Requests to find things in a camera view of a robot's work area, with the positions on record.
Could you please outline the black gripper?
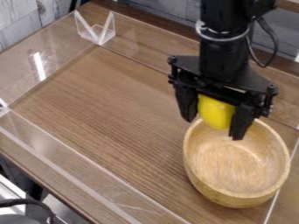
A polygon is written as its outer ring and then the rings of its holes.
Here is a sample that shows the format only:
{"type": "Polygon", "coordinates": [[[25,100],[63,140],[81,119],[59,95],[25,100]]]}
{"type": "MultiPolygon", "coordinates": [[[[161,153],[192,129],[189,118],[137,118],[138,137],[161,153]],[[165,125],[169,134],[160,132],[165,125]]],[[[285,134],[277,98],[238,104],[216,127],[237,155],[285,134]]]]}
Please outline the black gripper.
{"type": "Polygon", "coordinates": [[[230,104],[233,113],[228,135],[241,140],[254,117],[268,116],[277,95],[277,87],[253,70],[257,61],[250,46],[252,24],[228,31],[197,27],[198,55],[173,55],[168,58],[168,82],[181,118],[189,123],[197,114],[198,95],[230,104]]]}

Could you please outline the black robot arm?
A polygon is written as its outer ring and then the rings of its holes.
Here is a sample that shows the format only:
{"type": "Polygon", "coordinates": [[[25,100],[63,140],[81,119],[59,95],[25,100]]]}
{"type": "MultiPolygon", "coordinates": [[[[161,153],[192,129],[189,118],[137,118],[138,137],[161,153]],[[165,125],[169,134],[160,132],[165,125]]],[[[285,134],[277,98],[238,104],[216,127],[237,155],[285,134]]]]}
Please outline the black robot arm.
{"type": "Polygon", "coordinates": [[[225,102],[234,111],[228,135],[244,138],[254,119],[269,116],[277,86],[249,65],[253,24],[270,37],[274,32],[262,15],[276,8],[276,0],[200,0],[200,54],[168,58],[172,84],[181,118],[190,122],[201,115],[202,98],[225,102]]]}

